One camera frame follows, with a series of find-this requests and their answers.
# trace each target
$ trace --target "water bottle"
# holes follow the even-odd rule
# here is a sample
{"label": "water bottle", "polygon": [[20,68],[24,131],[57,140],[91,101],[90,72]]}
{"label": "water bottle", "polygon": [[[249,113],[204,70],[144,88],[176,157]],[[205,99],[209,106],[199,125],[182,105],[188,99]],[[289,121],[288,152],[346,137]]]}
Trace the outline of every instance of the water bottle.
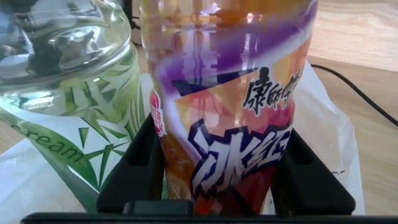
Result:
{"label": "water bottle", "polygon": [[0,21],[0,120],[93,211],[149,112],[129,21],[116,0],[3,0]]}

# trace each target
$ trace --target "cord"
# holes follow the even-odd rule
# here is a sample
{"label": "cord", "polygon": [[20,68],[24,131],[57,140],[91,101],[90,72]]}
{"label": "cord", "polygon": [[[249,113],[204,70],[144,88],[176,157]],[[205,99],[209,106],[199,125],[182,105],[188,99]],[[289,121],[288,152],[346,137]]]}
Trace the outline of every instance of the cord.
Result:
{"label": "cord", "polygon": [[324,67],[322,65],[315,65],[315,64],[311,64],[311,66],[313,68],[319,68],[322,69],[324,71],[330,72],[334,75],[336,75],[338,78],[340,78],[341,80],[343,80],[347,85],[349,85],[349,87],[351,87],[359,96],[361,96],[367,103],[369,103],[376,111],[378,111],[380,114],[382,114],[385,118],[387,118],[391,123],[393,123],[394,125],[396,125],[398,127],[398,121],[393,118],[389,113],[387,113],[386,111],[384,111],[379,105],[377,105],[375,102],[373,102],[373,100],[371,100],[368,96],[366,96],[365,93],[363,93],[356,85],[354,85],[354,83],[352,83],[351,81],[349,81],[346,77],[344,77],[342,74],[334,71],[333,69],[330,69],[328,67]]}

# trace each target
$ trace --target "white plastic bag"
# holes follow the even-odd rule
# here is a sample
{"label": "white plastic bag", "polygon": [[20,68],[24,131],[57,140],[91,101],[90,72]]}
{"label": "white plastic bag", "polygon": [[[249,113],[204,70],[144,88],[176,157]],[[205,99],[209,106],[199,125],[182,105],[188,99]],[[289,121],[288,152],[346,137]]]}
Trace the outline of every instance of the white plastic bag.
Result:
{"label": "white plastic bag", "polygon": [[[364,214],[353,126],[331,102],[308,63],[294,98],[294,128],[355,198],[354,214]],[[0,155],[0,183],[0,223],[17,223],[33,212],[84,212],[61,178],[28,140]],[[275,212],[271,194],[266,197],[265,208],[264,213]]]}
{"label": "white plastic bag", "polygon": [[[353,125],[347,115],[329,99],[325,87],[308,62],[294,90],[294,100],[293,128],[354,197],[356,207],[353,215],[364,215],[361,171]],[[272,195],[267,194],[264,213],[275,213],[272,204]]]}

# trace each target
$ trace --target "desk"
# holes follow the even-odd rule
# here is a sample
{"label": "desk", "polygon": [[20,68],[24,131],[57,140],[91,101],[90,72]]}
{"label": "desk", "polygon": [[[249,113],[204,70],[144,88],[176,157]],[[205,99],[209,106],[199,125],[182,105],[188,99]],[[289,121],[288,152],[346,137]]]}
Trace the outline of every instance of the desk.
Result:
{"label": "desk", "polygon": [[[309,60],[342,73],[398,118],[398,1],[320,0]],[[337,77],[315,71],[354,124],[367,214],[398,215],[398,128]],[[0,123],[0,153],[21,139]]]}

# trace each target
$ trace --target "plastic bottle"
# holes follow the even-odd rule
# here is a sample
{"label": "plastic bottle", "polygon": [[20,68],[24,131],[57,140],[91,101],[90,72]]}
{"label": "plastic bottle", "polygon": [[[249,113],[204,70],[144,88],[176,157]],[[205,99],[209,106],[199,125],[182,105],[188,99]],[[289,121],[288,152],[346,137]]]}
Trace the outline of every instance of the plastic bottle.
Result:
{"label": "plastic bottle", "polygon": [[116,0],[0,1],[0,120],[88,211],[144,122],[137,52]]}
{"label": "plastic bottle", "polygon": [[202,215],[261,213],[316,11],[316,0],[141,2],[171,198]]}

